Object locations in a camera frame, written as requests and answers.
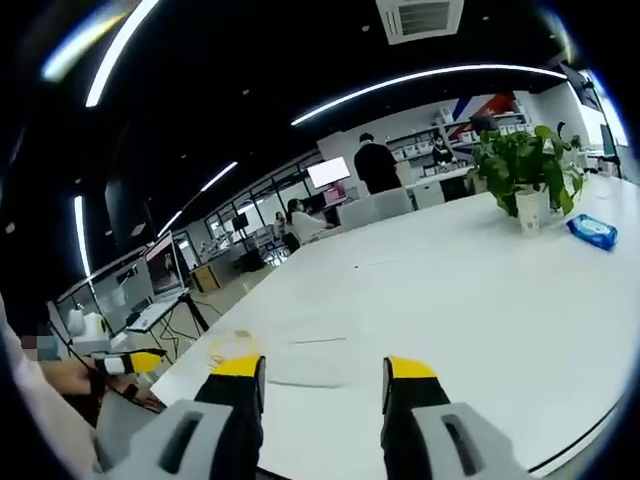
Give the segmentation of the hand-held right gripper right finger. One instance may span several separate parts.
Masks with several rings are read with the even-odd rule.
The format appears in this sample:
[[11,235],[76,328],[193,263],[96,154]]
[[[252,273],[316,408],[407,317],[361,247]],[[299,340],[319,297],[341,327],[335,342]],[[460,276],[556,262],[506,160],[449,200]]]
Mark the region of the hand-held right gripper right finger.
[[435,371],[383,360],[381,448],[389,479],[528,479],[511,440],[470,405],[453,403]]

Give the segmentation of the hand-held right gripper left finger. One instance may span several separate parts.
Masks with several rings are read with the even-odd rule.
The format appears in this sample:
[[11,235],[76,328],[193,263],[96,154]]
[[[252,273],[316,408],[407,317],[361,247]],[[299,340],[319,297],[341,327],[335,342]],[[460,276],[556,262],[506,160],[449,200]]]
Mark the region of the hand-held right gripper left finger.
[[107,395],[97,420],[96,479],[254,479],[264,433],[266,358],[214,367],[193,400],[160,413]]

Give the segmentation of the person's left hand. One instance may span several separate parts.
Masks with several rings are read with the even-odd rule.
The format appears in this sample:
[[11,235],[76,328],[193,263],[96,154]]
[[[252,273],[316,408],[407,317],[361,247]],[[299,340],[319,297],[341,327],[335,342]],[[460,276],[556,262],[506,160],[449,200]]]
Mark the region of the person's left hand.
[[47,360],[39,362],[47,383],[61,395],[87,396],[92,387],[95,363],[89,357]]

